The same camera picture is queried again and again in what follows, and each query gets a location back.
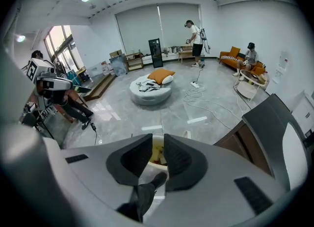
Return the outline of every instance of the shoe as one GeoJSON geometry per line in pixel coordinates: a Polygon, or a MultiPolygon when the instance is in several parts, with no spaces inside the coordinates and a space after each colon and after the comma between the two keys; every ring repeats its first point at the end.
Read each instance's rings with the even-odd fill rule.
{"type": "Polygon", "coordinates": [[[155,186],[155,190],[158,189],[161,185],[163,185],[167,180],[167,174],[164,172],[160,172],[157,174],[154,179],[150,182],[155,186]]]}
{"type": "Polygon", "coordinates": [[[82,123],[82,130],[85,130],[85,128],[88,126],[89,123],[90,123],[90,119],[87,118],[87,121],[85,123],[82,123]]]}

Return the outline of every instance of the shelf unit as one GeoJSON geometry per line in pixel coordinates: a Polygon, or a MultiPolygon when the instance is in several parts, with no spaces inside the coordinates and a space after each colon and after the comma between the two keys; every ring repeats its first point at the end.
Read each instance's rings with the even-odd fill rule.
{"type": "Polygon", "coordinates": [[[126,55],[125,62],[127,64],[128,71],[134,71],[144,68],[141,52],[126,55]]]}

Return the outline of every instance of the white pillow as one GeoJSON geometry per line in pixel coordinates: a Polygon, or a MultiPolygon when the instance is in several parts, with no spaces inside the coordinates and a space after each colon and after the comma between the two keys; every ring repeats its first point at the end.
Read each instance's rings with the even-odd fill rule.
{"type": "Polygon", "coordinates": [[[170,83],[172,81],[173,81],[173,77],[172,77],[172,75],[169,75],[168,77],[165,77],[161,83],[164,85],[164,84],[170,83]]]}

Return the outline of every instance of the window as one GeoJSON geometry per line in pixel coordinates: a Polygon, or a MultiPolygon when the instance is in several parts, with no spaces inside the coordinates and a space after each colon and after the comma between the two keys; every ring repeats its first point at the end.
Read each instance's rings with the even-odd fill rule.
{"type": "Polygon", "coordinates": [[[45,44],[48,47],[48,54],[50,55],[50,57],[52,57],[52,55],[54,54],[54,50],[53,50],[49,36],[46,37],[45,44]]]}
{"type": "Polygon", "coordinates": [[[65,41],[62,26],[54,26],[49,32],[54,49],[57,51],[60,45],[65,41]]]}
{"type": "Polygon", "coordinates": [[[45,44],[50,57],[56,55],[57,60],[63,64],[67,72],[78,71],[84,66],[72,39],[69,25],[54,26],[45,38],[45,44]]]}
{"type": "Polygon", "coordinates": [[[65,36],[69,37],[72,34],[70,26],[69,25],[65,25],[65,26],[63,26],[63,28],[64,28],[65,36]]]}

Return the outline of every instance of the glass-door refrigerator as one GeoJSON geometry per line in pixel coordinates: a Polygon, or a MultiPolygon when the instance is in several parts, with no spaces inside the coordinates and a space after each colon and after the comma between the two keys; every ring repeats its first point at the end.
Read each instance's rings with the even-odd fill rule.
{"type": "Polygon", "coordinates": [[[148,43],[149,43],[149,48],[151,50],[154,68],[163,67],[159,38],[149,40],[148,43]]]}

